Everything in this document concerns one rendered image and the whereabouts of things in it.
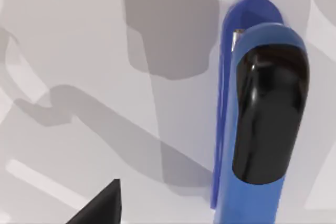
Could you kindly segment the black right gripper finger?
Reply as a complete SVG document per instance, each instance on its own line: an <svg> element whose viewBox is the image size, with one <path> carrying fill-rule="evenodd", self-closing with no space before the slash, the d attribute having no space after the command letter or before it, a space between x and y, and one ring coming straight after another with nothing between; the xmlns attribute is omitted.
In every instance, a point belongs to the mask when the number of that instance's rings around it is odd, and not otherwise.
<svg viewBox="0 0 336 224"><path fill-rule="evenodd" d="M120 179L114 179L65 224L121 224Z"/></svg>

